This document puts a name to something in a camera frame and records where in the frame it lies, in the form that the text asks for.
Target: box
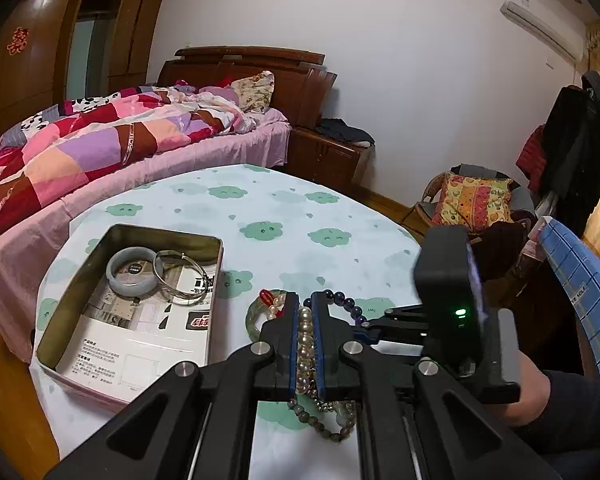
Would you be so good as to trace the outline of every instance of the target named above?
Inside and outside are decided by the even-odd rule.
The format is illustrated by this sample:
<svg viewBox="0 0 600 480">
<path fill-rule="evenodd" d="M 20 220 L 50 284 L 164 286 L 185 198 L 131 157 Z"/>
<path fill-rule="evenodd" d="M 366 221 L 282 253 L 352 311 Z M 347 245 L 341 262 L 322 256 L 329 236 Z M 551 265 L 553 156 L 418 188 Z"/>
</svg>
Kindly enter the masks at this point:
<svg viewBox="0 0 600 480">
<path fill-rule="evenodd" d="M 141 298 L 122 298 L 104 277 L 109 259 L 126 247 L 183 252 L 209 275 L 199 300 L 172 298 L 161 287 Z M 78 392 L 124 406 L 180 361 L 208 359 L 222 241 L 206 235 L 141 226 L 110 227 L 72 278 L 36 350 L 43 370 Z M 119 279 L 138 280 L 149 263 L 130 263 Z M 192 267 L 168 266 L 164 279 L 179 290 L 203 290 Z"/>
</svg>

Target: air conditioner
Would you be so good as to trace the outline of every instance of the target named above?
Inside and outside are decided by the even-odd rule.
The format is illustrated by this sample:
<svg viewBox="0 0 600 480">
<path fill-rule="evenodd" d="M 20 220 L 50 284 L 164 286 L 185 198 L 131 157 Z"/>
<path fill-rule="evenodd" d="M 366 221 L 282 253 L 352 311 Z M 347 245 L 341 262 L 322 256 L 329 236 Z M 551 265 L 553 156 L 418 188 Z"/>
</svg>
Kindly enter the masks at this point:
<svg viewBox="0 0 600 480">
<path fill-rule="evenodd" d="M 500 12 L 569 60 L 582 59 L 584 38 L 538 0 L 504 0 Z"/>
</svg>

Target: silver bangle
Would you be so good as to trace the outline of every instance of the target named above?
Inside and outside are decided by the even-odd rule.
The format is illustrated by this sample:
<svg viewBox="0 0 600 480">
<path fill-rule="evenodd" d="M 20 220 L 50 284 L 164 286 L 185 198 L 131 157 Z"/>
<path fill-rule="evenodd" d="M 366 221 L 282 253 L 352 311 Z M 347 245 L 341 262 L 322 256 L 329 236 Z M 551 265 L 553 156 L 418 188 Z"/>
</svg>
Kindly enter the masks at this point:
<svg viewBox="0 0 600 480">
<path fill-rule="evenodd" d="M 123 283 L 116 279 L 113 275 L 115 270 L 119 269 L 123 265 L 132 262 L 134 260 L 144 260 L 152 262 L 154 266 L 154 273 L 146 276 L 138 283 Z M 111 290 L 119 296 L 125 296 L 126 298 L 134 298 L 136 296 L 143 296 L 154 290 L 158 286 L 158 281 L 155 277 L 158 275 L 156 272 L 156 265 L 158 265 L 158 272 L 162 273 L 162 262 L 159 260 L 155 261 L 155 253 L 151 249 L 146 247 L 127 247 L 114 254 L 109 262 L 107 263 L 107 269 L 105 274 Z"/>
<path fill-rule="evenodd" d="M 157 268 L 162 269 L 162 267 L 163 267 L 162 257 L 164 257 L 164 256 L 171 256 L 172 258 L 178 258 L 178 259 L 182 260 L 183 262 L 186 262 L 186 263 L 190 264 L 191 266 L 193 266 L 193 268 L 196 269 L 198 274 L 202 277 L 202 283 L 203 283 L 204 290 L 202 292 L 184 292 L 182 290 L 178 290 L 174 286 L 171 286 L 171 285 L 169 285 L 169 283 L 165 282 L 161 276 L 161 272 L 158 273 L 156 271 Z M 164 288 L 172 296 L 175 296 L 176 298 L 182 298 L 183 300 L 198 300 L 199 298 L 202 298 L 209 290 L 209 276 L 206 275 L 205 269 L 203 269 L 202 266 L 200 266 L 200 264 L 197 263 L 195 260 L 192 260 L 191 258 L 189 258 L 185 253 L 180 253 L 178 251 L 168 251 L 167 250 L 167 251 L 158 251 L 157 253 L 155 253 L 154 275 L 156 278 L 158 278 L 158 282 L 160 283 L 162 288 Z"/>
</svg>

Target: wooden nightstand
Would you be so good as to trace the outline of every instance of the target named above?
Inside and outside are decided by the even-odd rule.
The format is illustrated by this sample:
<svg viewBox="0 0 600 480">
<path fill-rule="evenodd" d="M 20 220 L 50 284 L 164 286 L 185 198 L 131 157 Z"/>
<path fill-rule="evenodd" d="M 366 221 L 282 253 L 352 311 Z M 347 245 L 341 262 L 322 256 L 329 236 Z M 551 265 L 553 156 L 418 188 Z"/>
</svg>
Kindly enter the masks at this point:
<svg viewBox="0 0 600 480">
<path fill-rule="evenodd" d="M 362 172 L 369 151 L 336 142 L 307 128 L 295 127 L 289 137 L 283 171 L 351 195 L 356 169 L 362 160 Z"/>
</svg>

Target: blue checkered cloth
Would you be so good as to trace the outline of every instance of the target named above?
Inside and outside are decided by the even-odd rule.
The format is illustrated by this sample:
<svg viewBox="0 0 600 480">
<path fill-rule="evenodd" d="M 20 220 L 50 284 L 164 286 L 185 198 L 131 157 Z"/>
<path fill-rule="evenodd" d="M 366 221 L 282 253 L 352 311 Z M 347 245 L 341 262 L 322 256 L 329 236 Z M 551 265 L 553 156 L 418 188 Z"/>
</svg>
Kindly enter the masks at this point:
<svg viewBox="0 0 600 480">
<path fill-rule="evenodd" d="M 557 220 L 542 229 L 538 241 L 582 322 L 600 371 L 600 259 Z"/>
</svg>

